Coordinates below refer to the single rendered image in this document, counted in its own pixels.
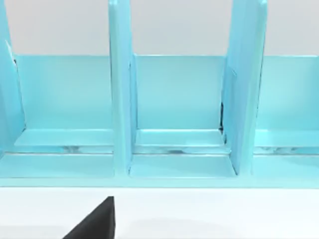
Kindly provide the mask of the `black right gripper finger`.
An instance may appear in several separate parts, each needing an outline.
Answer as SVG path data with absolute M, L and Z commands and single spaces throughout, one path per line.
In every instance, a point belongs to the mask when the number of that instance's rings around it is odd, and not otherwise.
M 114 196 L 107 197 L 62 239 L 115 239 Z

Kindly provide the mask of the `light blue rack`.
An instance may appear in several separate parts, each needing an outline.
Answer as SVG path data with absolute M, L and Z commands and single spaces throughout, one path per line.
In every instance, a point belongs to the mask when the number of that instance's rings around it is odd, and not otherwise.
M 265 55 L 269 0 L 232 0 L 227 52 L 19 54 L 0 0 L 0 187 L 319 189 L 319 56 Z

